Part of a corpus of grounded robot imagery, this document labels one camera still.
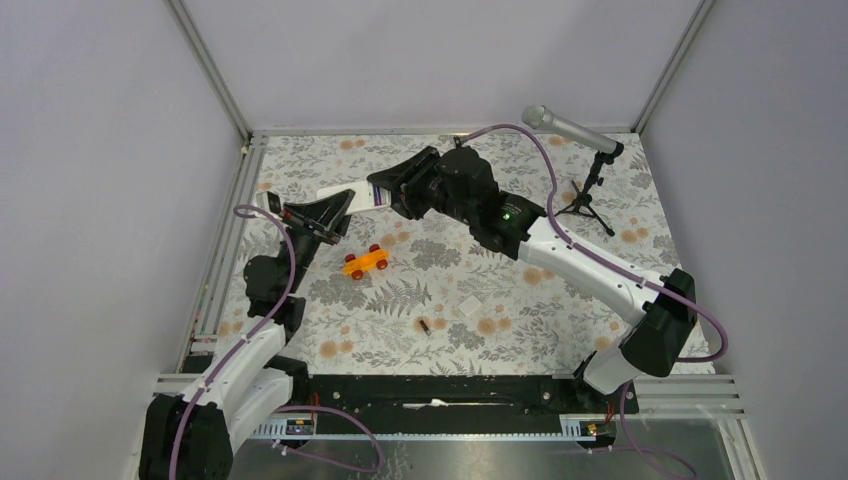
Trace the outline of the white remote control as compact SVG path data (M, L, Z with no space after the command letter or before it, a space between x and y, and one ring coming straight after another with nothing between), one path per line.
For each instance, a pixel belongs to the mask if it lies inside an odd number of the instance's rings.
M321 188L316 192L316 199L322 200L332 195L335 195L339 192L343 192L345 190L352 190L354 192L353 200L349 205L347 210L348 214L358 214L368 211L374 211L379 209L388 208L391 205L392 194L389 190L382 188L383 200L384 204L376 206L374 204L374 195L373 195L373 186L375 184L367 181L360 180L356 182L335 185L330 187Z

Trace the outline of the white battery cover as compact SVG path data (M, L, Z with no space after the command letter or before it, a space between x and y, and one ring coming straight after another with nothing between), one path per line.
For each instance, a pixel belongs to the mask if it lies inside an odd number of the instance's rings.
M471 317L482 306L482 302L474 295L469 296L461 302L457 309L465 317Z

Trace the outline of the black battery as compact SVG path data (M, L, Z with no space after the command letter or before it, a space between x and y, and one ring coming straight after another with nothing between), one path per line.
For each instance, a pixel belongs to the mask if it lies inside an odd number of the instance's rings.
M422 331L423 331L423 332L424 332L427 336L430 336L430 335L431 335L430 327L428 326L428 324L427 324L427 322L426 322L425 320L421 320L421 319L419 319L419 320L418 320L418 324L419 324L419 326L420 326L421 330L422 330Z

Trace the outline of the purple battery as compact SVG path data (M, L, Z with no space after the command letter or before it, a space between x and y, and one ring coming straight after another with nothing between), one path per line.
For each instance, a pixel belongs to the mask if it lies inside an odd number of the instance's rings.
M380 187L378 187L376 185L373 186L373 195L374 195L374 204L376 206L384 204L383 193L382 193L382 189Z

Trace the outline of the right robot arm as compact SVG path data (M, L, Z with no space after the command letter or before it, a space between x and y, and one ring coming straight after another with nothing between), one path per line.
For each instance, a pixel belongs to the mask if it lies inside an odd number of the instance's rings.
M368 175L389 192L391 207L419 220L434 210L469 229L484 248L547 270L604 303L630 328L575 373L575 402L597 412L620 385L640 375L668 376L695 324L694 280L638 268L568 233L546 210L501 189L488 161L470 147L445 154L427 147Z

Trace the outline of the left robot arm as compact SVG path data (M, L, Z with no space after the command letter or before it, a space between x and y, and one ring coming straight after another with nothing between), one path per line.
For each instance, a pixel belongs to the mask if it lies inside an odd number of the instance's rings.
M177 394L158 394L147 408L140 479L225 479L242 444L278 407L296 411L309 401L310 385L272 366L287 343L290 327L277 314L303 279L318 247L339 242L355 199L351 189L305 204L236 205L236 216L262 218L282 235L278 257L255 258L255 300L267 306L260 321L243 333Z

